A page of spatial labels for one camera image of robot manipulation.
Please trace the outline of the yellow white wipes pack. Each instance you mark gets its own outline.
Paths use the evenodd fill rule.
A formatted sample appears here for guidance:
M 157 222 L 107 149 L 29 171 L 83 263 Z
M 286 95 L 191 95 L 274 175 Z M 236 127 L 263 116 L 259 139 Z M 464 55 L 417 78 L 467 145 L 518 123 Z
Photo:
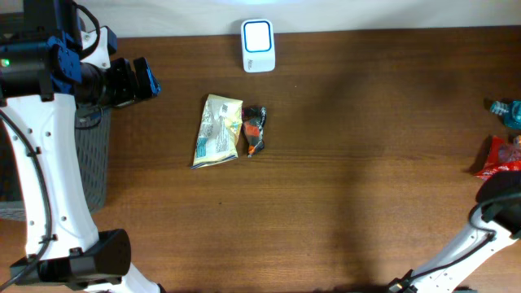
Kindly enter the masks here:
M 243 101 L 210 94 L 204 104 L 195 145 L 194 168 L 238 158 L 237 143 L 243 124 Z

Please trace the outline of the black silver snack packet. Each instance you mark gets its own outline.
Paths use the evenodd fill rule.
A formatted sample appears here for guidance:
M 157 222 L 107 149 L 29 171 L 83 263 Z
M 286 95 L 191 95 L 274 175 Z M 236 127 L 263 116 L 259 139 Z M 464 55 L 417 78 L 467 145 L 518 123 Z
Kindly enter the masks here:
M 245 107 L 242 110 L 243 133 L 247 139 L 247 156 L 252 158 L 265 147 L 264 128 L 267 118 L 265 107 Z

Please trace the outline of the orange snack bag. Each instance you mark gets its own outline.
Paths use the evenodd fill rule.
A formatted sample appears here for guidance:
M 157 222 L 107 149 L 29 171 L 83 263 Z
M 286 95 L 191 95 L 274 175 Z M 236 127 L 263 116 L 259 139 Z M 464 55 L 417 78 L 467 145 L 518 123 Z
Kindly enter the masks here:
M 474 174 L 475 177 L 487 181 L 499 172 L 520 170 L 520 147 L 512 142 L 493 136 L 492 143 L 483 168 Z

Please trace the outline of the blue mouthwash bottle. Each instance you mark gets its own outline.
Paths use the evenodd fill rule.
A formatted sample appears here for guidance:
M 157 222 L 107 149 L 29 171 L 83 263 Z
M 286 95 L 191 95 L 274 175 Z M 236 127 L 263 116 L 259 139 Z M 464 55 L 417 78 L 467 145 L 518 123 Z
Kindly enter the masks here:
M 503 124 L 511 129 L 520 130 L 520 101 L 503 103 L 496 101 L 489 108 L 489 111 L 503 119 Z

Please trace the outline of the orange tissue pack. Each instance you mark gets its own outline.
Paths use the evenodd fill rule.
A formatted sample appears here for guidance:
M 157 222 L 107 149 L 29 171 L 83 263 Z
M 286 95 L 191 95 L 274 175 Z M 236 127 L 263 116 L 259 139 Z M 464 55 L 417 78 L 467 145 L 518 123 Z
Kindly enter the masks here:
M 514 140 L 513 140 L 513 144 L 516 145 L 516 146 L 518 146 L 518 147 L 521 147 L 521 136 L 520 136 L 520 135 L 518 135 L 518 136 L 516 136 L 516 137 L 514 138 Z

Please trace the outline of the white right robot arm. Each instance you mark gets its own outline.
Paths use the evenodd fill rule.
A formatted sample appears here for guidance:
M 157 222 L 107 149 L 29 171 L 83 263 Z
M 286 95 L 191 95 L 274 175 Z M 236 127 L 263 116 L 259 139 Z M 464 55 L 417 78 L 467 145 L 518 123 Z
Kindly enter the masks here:
M 486 260 L 520 240 L 520 172 L 492 175 L 480 187 L 463 230 L 426 264 L 388 285 L 388 292 L 449 293 Z

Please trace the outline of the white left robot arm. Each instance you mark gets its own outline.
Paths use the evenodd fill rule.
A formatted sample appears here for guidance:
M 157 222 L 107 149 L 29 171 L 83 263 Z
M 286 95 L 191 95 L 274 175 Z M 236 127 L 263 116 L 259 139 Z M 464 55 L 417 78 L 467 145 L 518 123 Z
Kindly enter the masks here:
M 103 26 L 85 32 L 91 18 L 74 1 L 26 1 L 2 16 L 1 119 L 27 221 L 25 255 L 8 284 L 160 292 L 133 265 L 127 232 L 95 225 L 75 141 L 78 110 L 102 116 L 155 98 L 160 84 L 146 59 L 113 59 L 116 35 Z

